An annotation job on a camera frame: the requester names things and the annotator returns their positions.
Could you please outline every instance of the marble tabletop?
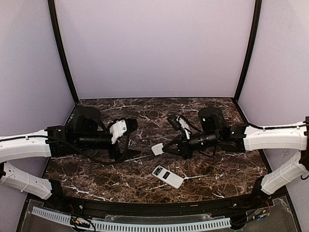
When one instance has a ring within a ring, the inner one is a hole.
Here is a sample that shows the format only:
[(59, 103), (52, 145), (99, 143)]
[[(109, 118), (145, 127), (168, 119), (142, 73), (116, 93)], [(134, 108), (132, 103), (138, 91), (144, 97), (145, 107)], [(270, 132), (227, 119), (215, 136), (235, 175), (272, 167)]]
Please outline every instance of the marble tabletop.
[[(200, 128), (197, 112), (215, 106), (222, 109), (228, 125), (242, 123), (229, 98), (99, 99), (82, 100), (78, 105), (98, 108), (105, 125), (115, 118), (136, 118), (139, 127), (131, 134), (129, 148), (141, 153), (111, 166), (80, 155), (51, 158), (44, 178), (60, 181), (67, 196), (122, 203), (196, 202), (250, 193), (255, 180), (267, 174), (259, 151), (238, 154), (218, 150), (213, 158), (195, 152), (192, 159), (185, 160), (171, 154), (153, 155), (153, 145), (167, 143), (179, 134), (167, 122), (169, 113), (184, 115)], [(212, 148), (205, 153), (212, 154)], [(88, 154), (111, 161), (107, 151)], [(183, 185), (175, 189), (154, 178), (152, 171), (157, 165), (185, 177)]]

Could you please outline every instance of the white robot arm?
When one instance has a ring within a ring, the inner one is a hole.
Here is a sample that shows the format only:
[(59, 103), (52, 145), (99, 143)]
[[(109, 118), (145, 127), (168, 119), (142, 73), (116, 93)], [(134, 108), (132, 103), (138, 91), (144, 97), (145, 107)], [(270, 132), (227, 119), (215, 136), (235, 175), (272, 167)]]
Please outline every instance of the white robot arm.
[(57, 157), (90, 149), (108, 150), (110, 158), (115, 159), (111, 163), (116, 163), (120, 158), (122, 160), (127, 151), (120, 152), (117, 141), (124, 134), (129, 136), (136, 130), (136, 120), (115, 120), (107, 131), (99, 118), (100, 112), (97, 109), (81, 107), (76, 109), (74, 118), (67, 127), (48, 127), (34, 133), (0, 137), (0, 184), (47, 200), (53, 195), (63, 195), (61, 184), (55, 180), (32, 176), (8, 161), (29, 157)]
[(203, 108), (198, 112), (198, 116), (203, 131), (198, 130), (198, 133), (191, 133), (190, 136), (181, 130), (183, 124), (176, 120), (179, 117), (168, 117), (169, 123), (176, 131), (181, 131), (182, 136), (178, 135), (166, 145), (162, 143), (154, 145), (153, 153), (160, 155), (166, 152), (188, 159), (193, 156), (193, 151), (201, 152), (208, 147), (217, 146), (228, 152), (274, 148), (297, 149), (298, 152), (288, 162), (257, 179), (253, 188), (255, 194), (271, 195), (295, 178), (309, 173), (309, 117), (306, 117), (304, 122), (289, 125), (263, 127), (248, 123), (228, 127), (219, 108)]

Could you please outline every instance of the wire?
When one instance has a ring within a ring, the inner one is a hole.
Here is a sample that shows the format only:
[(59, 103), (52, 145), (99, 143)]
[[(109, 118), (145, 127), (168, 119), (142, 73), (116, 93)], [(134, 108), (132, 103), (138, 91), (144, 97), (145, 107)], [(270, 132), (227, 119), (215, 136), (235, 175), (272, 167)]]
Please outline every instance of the wire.
[(252, 123), (248, 123), (248, 125), (249, 125), (249, 126), (252, 126), (253, 128), (259, 129), (259, 130), (292, 129), (292, 128), (297, 128), (297, 127), (309, 126), (309, 124), (302, 124), (302, 125), (298, 125), (298, 126), (261, 127), (261, 126), (257, 126), (257, 125), (252, 124)]
[[(54, 208), (55, 210), (57, 210), (57, 211), (60, 211), (61, 213), (66, 213), (66, 212), (63, 212), (62, 210), (58, 209), (57, 207), (53, 206), (53, 205), (52, 205), (51, 203), (49, 203), (48, 201), (45, 201), (44, 203), (49, 204), (51, 207), (53, 207), (53, 208)], [(75, 213), (74, 213), (73, 205), (69, 204), (68, 206), (70, 206), (71, 209), (72, 209), (72, 211), (71, 211), (71, 216), (76, 217), (76, 219), (82, 218), (83, 220), (87, 221), (87, 222), (93, 227), (94, 232), (97, 231), (97, 229), (96, 229), (95, 225), (93, 224), (93, 222), (91, 222), (89, 219), (86, 219), (86, 218), (84, 218), (84, 217), (82, 217), (82, 216), (80, 216), (80, 215), (78, 215), (78, 214), (75, 214)], [(84, 230), (81, 230), (81, 229), (77, 228), (76, 225), (73, 225), (73, 226), (75, 227), (75, 231), (78, 231), (78, 232), (84, 231)]]
[(260, 208), (260, 206), (257, 207), (256, 209), (254, 209), (251, 213), (249, 213), (248, 215), (246, 215), (246, 216), (243, 217), (242, 219), (238, 220), (237, 222), (234, 222), (232, 225), (237, 225), (237, 223), (243, 221), (243, 220), (246, 219), (247, 217), (249, 217), (249, 216), (251, 216), (252, 214), (254, 214), (254, 213), (256, 212), (256, 210), (258, 210), (259, 208)]
[(269, 210), (269, 213), (270, 213), (270, 205), (269, 205), (269, 202), (268, 201), (265, 201), (266, 202), (266, 204), (267, 204), (267, 206), (268, 206), (268, 210)]
[(195, 129), (198, 132), (203, 132), (201, 131), (199, 128), (197, 128), (196, 126), (194, 126), (193, 124), (191, 124), (191, 122), (183, 115), (180, 115), (179, 117), (181, 117), (190, 127), (192, 127), (193, 129)]
[(233, 226), (242, 226), (242, 225), (246, 225), (247, 223), (253, 221), (253, 218), (251, 218), (250, 220), (246, 221), (246, 222), (243, 222), (243, 223), (240, 223), (240, 224), (233, 224)]
[(26, 138), (25, 136), (19, 136), (19, 137), (1, 139), (0, 142), (11, 141), (11, 140), (16, 140), (16, 139), (25, 139), (25, 138)]
[(188, 128), (184, 128), (189, 134), (193, 134), (192, 131), (190, 131)]
[(198, 151), (198, 152), (199, 152), (199, 154), (202, 154), (202, 155), (205, 155), (205, 156), (207, 156), (207, 157), (212, 158), (212, 157), (214, 157), (214, 155), (216, 154), (216, 149), (217, 149), (217, 146), (215, 146), (215, 147), (213, 148), (213, 152), (212, 152), (212, 155), (211, 155), (211, 156), (210, 156), (210, 155), (207, 155), (206, 153), (204, 153), (204, 152), (202, 152), (202, 151)]
[(28, 136), (28, 138), (47, 138), (47, 139), (51, 139), (51, 140), (54, 140), (54, 141), (57, 141), (57, 142), (61, 142), (71, 148), (73, 148), (79, 155), (83, 155), (85, 156), (86, 158), (92, 160), (93, 162), (95, 163), (99, 163), (99, 164), (102, 164), (102, 165), (112, 165), (112, 164), (116, 164), (116, 163), (120, 163), (119, 160), (123, 160), (123, 158), (126, 156), (126, 152), (127, 152), (127, 147), (128, 147), (128, 142), (126, 142), (126, 149), (124, 149), (121, 157), (113, 162), (103, 162), (103, 161), (100, 161), (98, 159), (95, 159), (93, 158), (92, 156), (84, 153), (83, 151), (79, 150), (78, 148), (76, 148), (75, 146), (73, 146), (72, 144), (64, 141), (64, 140), (61, 140), (61, 139), (58, 139), (58, 138), (55, 138), (55, 137), (52, 137), (52, 136), (45, 136), (45, 135), (31, 135), (31, 136)]
[(309, 178), (309, 175), (306, 176), (306, 177), (303, 177), (303, 175), (301, 175), (300, 178), (301, 178), (302, 180), (307, 180), (307, 179)]

